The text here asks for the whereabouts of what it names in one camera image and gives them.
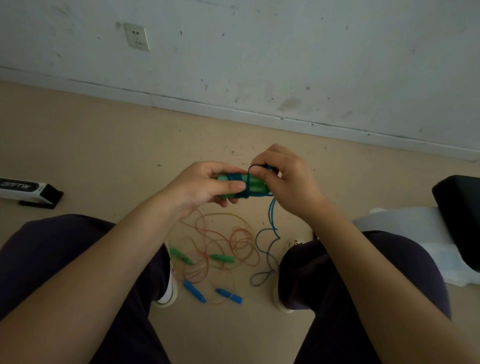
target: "dark pants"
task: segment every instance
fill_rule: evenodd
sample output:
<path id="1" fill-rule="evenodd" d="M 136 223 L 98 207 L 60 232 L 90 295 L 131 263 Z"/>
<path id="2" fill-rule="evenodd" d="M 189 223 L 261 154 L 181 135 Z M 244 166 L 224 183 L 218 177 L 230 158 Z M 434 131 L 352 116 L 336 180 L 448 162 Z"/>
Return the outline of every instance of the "dark pants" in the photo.
<path id="1" fill-rule="evenodd" d="M 79 215 L 25 224 L 0 250 L 0 320 L 113 226 Z M 365 234 L 450 317 L 445 284 L 422 247 L 386 232 Z M 150 303 L 164 294 L 168 272 L 169 258 L 162 246 L 132 287 L 92 363 L 169 363 L 148 321 Z M 280 265 L 279 295 L 287 306 L 300 304 L 316 313 L 296 363 L 380 362 L 345 285 L 319 241 L 294 246 L 287 252 Z"/>

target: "green jump rope handle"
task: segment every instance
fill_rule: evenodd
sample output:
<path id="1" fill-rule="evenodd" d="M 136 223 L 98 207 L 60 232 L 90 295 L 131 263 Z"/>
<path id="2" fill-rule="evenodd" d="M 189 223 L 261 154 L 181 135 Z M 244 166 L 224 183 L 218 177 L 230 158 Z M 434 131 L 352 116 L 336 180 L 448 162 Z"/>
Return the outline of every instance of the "green jump rope handle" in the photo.
<path id="1" fill-rule="evenodd" d="M 193 266 L 192 260 L 177 248 L 170 248 L 169 253 L 170 253 L 170 256 L 177 258 L 178 260 L 181 260 L 185 264 Z"/>
<path id="2" fill-rule="evenodd" d="M 242 180 L 247 183 L 247 174 L 242 175 Z M 224 175 L 218 176 L 216 179 L 219 181 L 228 181 L 228 177 Z M 270 190 L 268 189 L 265 182 L 263 182 L 260 178 L 250 175 L 250 192 L 258 192 L 261 194 L 269 194 Z M 235 194 L 221 194 L 221 198 L 229 198 L 235 197 Z"/>
<path id="3" fill-rule="evenodd" d="M 209 257 L 212 258 L 213 260 L 218 260 L 219 262 L 225 262 L 225 263 L 231 263 L 231 264 L 235 263 L 235 258 L 228 255 L 210 254 Z"/>

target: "shoe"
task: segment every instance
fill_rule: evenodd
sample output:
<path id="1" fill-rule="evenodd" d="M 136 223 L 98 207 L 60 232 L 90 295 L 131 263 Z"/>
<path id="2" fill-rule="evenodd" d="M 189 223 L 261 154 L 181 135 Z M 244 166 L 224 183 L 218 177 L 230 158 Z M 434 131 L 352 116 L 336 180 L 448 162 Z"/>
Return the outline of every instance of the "shoe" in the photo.
<path id="1" fill-rule="evenodd" d="M 175 279 L 175 271 L 173 270 L 172 260 L 170 258 L 170 277 L 168 278 L 167 290 L 165 291 L 165 294 L 156 301 L 157 304 L 155 306 L 157 308 L 167 308 L 175 302 L 178 294 L 179 288 L 177 280 Z"/>
<path id="2" fill-rule="evenodd" d="M 285 256 L 285 253 L 293 246 L 295 245 L 298 245 L 298 244 L 303 244 L 303 241 L 300 240 L 300 239 L 294 239 L 294 240 L 289 240 L 287 242 L 287 244 L 285 245 L 285 249 L 284 249 L 284 252 L 283 252 L 283 256 Z M 280 311 L 280 312 L 283 312 L 285 314 L 290 314 L 292 313 L 293 311 L 295 310 L 291 310 L 289 308 L 286 308 L 281 300 L 280 300 L 280 296 L 278 295 L 278 282 L 279 282 L 279 279 L 280 279 L 280 275 L 278 275 L 278 278 L 275 282 L 275 286 L 274 286 L 274 289 L 273 289 L 273 292 L 272 292 L 272 299 L 273 299 L 273 305 L 275 306 L 275 308 Z"/>

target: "white wall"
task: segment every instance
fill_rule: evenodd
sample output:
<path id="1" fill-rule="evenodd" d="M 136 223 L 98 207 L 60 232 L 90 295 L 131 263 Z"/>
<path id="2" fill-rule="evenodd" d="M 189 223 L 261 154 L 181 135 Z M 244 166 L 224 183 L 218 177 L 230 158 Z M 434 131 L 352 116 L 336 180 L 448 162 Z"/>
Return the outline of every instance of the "white wall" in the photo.
<path id="1" fill-rule="evenodd" d="M 3 79 L 480 158 L 480 1 L 0 0 L 0 32 Z"/>

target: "beige floor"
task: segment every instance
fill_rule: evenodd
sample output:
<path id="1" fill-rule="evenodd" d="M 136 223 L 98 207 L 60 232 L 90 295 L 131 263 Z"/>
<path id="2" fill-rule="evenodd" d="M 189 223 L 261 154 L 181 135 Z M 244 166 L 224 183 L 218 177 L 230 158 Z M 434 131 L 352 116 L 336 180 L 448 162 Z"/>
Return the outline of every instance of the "beige floor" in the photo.
<path id="1" fill-rule="evenodd" d="M 433 206 L 431 187 L 452 174 L 480 176 L 480 164 L 283 132 L 93 97 L 0 83 L 0 175 L 51 183 L 65 196 L 55 210 L 0 200 L 0 241 L 22 224 L 65 213 L 118 221 L 142 199 L 196 160 L 248 165 L 273 142 L 289 146 L 314 170 L 325 193 L 350 218 L 373 207 Z M 267 223 L 269 199 L 251 198 L 229 212 L 255 231 Z M 219 211 L 207 206 L 204 211 Z M 308 227 L 276 210 L 281 244 L 308 238 Z M 233 220 L 212 218 L 228 231 Z M 170 238 L 194 234 L 176 228 Z M 274 279 L 249 286 L 258 268 L 235 271 L 242 306 L 202 305 L 183 289 L 151 320 L 173 363 L 291 363 L 312 321 L 308 312 L 283 315 L 270 304 Z M 449 287 L 454 321 L 480 342 L 480 287 Z"/>

